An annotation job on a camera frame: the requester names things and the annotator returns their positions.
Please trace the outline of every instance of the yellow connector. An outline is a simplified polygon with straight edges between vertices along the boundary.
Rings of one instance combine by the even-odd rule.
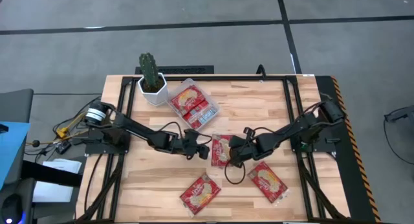
[[[64,139],[67,137],[67,133],[69,132],[68,127],[60,128],[56,130],[56,133],[58,134],[59,138]]]

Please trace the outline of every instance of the black computer mouse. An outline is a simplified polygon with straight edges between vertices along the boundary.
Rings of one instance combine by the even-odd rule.
[[[22,215],[21,197],[17,194],[8,196],[3,201],[3,206],[1,207],[1,217],[4,223],[17,224],[21,221]]]

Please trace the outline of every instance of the yellow black hazard tape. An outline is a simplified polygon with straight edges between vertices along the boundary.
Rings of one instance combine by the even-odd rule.
[[[338,103],[341,106],[342,110],[346,113],[346,108],[345,108],[345,104],[344,104],[342,96],[341,96],[341,91],[339,90],[338,81],[336,80],[335,77],[332,77],[332,80],[334,82],[336,96],[338,97]],[[354,136],[354,133],[352,131],[351,123],[349,122],[348,117],[346,117],[346,119],[345,119],[345,125],[348,129],[348,135],[349,135],[349,138],[351,140],[351,144],[352,144],[352,147],[353,147],[353,150],[354,150],[356,162],[359,165],[362,180],[364,180],[364,186],[367,190],[367,195],[368,195],[368,198],[369,198],[369,202],[370,202],[371,207],[373,209],[373,214],[374,214],[374,217],[375,217],[375,221],[380,222],[381,221],[380,214],[378,213],[378,208],[376,207],[375,200],[374,200],[374,197],[373,197],[373,193],[372,193],[371,187],[369,186],[369,183],[368,183],[367,174],[365,172],[364,165],[362,164],[361,155],[360,155],[360,152],[358,150],[358,147],[356,146],[355,136]]]

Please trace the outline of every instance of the red snack package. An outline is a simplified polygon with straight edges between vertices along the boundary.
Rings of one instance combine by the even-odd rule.
[[[211,106],[207,100],[204,100],[182,118],[189,123],[193,129],[198,129],[201,125],[207,123],[216,112],[216,108]]]
[[[230,147],[228,143],[233,135],[213,134],[212,166],[226,166],[230,160]]]
[[[221,188],[206,173],[198,178],[181,196],[183,205],[193,215],[202,210],[219,192]]]
[[[264,161],[249,172],[248,176],[271,203],[283,199],[287,194],[287,186]]]
[[[201,91],[198,90],[195,85],[191,85],[176,97],[172,98],[171,103],[181,115],[185,115],[204,100],[205,97],[202,95]]]

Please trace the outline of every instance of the wooden table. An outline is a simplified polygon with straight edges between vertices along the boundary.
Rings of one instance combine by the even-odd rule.
[[[122,76],[108,76],[103,89],[102,102],[116,105]],[[201,133],[243,135],[245,127],[279,129],[289,123],[285,94],[279,81],[197,82],[220,105],[221,111]],[[180,82],[168,82],[174,89]],[[298,76],[301,101],[304,109],[320,101],[318,86],[313,76]],[[294,104],[293,91],[290,91]],[[168,105],[154,107],[142,94],[135,92],[131,118],[143,125],[158,129],[164,124],[177,121],[187,128]],[[167,130],[177,132],[175,126]],[[83,214],[85,191],[97,155],[87,159],[79,198],[76,205],[78,217]],[[106,155],[98,164],[87,199],[89,206],[99,193],[105,171]],[[336,161],[326,153],[314,153],[320,187],[333,205],[349,216],[347,201]],[[125,157],[118,208],[117,222],[130,221],[304,221],[307,220],[296,156],[287,140],[266,157],[264,161],[289,187],[289,196],[276,207],[271,205],[248,177],[240,185],[231,185],[224,177],[223,169],[212,167],[211,152],[208,160],[198,156],[187,161],[181,155],[160,153],[150,148],[144,140],[133,137],[129,153]],[[246,161],[247,172],[259,161]],[[206,172],[222,188],[216,198],[190,218],[180,203],[179,196],[196,178]],[[241,178],[242,170],[229,168],[233,180]],[[318,216],[314,193],[309,187],[314,216]],[[105,203],[104,217],[109,215],[112,198],[110,191]]]

